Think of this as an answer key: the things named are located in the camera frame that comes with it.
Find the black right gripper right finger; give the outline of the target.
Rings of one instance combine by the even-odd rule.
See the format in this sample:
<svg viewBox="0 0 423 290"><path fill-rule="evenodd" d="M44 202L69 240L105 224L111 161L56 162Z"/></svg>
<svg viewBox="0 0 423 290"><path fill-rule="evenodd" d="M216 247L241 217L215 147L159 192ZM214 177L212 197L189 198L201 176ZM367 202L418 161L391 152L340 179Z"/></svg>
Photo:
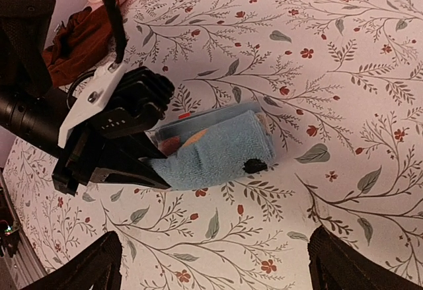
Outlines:
<svg viewBox="0 0 423 290"><path fill-rule="evenodd" d="M307 245L313 289L419 289L420 286L362 256L320 226Z"/></svg>

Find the blue patterned towel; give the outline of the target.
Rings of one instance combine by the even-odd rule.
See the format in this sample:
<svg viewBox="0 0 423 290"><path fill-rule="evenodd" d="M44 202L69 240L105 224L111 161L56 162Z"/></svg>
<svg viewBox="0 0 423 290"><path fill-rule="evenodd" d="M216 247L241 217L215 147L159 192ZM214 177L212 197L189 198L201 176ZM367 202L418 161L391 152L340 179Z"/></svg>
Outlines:
<svg viewBox="0 0 423 290"><path fill-rule="evenodd" d="M198 190L267 170L276 159L266 116L257 102L200 112L155 133L165 154L147 164L172 190Z"/></svg>

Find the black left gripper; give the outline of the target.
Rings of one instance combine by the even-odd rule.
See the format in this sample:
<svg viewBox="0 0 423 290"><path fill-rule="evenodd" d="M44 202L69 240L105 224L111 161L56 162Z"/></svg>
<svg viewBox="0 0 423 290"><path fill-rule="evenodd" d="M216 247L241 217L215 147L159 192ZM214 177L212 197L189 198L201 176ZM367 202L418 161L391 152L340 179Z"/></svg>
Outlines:
<svg viewBox="0 0 423 290"><path fill-rule="evenodd" d="M146 67L126 71L105 109L73 128L52 173L55 189L75 194L90 182L170 189L146 162L167 156L145 133L165 117L174 90Z"/></svg>

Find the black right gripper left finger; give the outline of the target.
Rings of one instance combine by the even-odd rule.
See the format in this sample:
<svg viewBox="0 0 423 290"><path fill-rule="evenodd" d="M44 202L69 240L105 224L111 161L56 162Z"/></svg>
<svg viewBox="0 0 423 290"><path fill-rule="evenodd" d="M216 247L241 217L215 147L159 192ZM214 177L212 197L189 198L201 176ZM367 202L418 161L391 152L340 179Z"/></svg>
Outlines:
<svg viewBox="0 0 423 290"><path fill-rule="evenodd" d="M122 284L121 260L120 239L116 232L109 231L60 269L31 283L25 289L119 290Z"/></svg>

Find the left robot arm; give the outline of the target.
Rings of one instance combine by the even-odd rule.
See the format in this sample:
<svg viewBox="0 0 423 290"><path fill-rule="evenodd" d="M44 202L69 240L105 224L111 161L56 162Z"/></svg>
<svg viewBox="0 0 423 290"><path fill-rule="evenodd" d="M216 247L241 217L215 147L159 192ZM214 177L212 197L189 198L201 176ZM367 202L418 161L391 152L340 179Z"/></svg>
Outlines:
<svg viewBox="0 0 423 290"><path fill-rule="evenodd" d="M54 88L42 58L56 0L1 0L1 125L56 158L56 190L89 182L169 188L149 165L164 154L146 136L162 120L174 85L146 67L127 70L116 0L104 0L116 60L90 74L78 97Z"/></svg>

